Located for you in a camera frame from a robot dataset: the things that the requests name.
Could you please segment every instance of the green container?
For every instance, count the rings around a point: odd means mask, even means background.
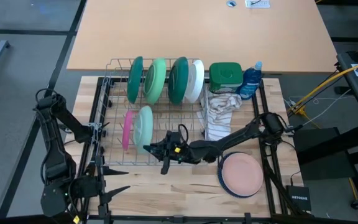
[[[213,93],[234,93],[242,84],[241,65],[235,62],[213,63],[209,67],[209,90]]]

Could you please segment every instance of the pink bowl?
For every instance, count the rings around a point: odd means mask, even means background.
[[[247,197],[258,192],[264,175],[259,163],[252,156],[238,152],[224,160],[222,178],[231,192]]]

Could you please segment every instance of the black box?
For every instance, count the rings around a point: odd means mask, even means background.
[[[310,193],[307,187],[287,185],[287,191],[292,201],[303,211],[311,211]]]

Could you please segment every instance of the green plate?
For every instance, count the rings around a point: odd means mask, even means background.
[[[127,97],[129,102],[135,103],[139,91],[140,80],[142,79],[143,57],[137,57],[132,63],[129,71],[127,84]]]
[[[138,153],[146,153],[143,146],[149,146],[153,137],[153,112],[151,107],[144,106],[136,117],[134,142]]]
[[[188,76],[189,64],[187,58],[180,57],[175,61],[169,73],[168,95],[173,104],[177,105],[182,101],[186,92]]]
[[[164,86],[167,66],[164,58],[157,58],[151,64],[144,83],[146,102],[153,105],[157,102]]]

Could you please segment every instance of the green lid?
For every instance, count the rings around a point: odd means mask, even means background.
[[[146,102],[151,105],[157,102],[164,86],[167,66],[164,58],[157,58],[151,64],[144,83]]]
[[[142,79],[143,57],[135,58],[129,71],[127,84],[127,97],[129,102],[135,103],[139,91],[140,80]]]
[[[238,85],[242,83],[241,65],[235,62],[213,63],[209,67],[209,78],[219,85]]]
[[[187,58],[180,57],[175,61],[169,73],[168,95],[173,104],[180,104],[182,101],[186,92],[188,76],[189,64]]]

